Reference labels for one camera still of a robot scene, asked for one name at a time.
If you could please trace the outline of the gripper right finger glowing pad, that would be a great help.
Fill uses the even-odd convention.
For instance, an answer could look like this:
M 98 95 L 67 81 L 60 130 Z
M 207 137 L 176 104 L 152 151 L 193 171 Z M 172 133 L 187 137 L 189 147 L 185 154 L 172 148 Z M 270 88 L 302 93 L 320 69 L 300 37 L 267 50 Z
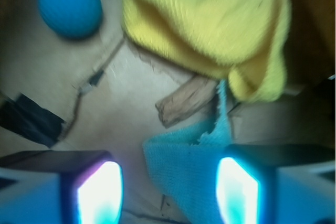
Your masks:
M 231 144 L 218 163 L 216 199 L 224 223 L 335 223 L 335 150 Z

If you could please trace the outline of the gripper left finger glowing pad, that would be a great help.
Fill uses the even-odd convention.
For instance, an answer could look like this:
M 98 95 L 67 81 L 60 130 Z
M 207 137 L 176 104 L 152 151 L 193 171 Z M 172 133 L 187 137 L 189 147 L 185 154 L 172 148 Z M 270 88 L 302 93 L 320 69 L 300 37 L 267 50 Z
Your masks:
M 122 169 L 107 151 L 1 158 L 1 223 L 118 223 L 122 201 Z

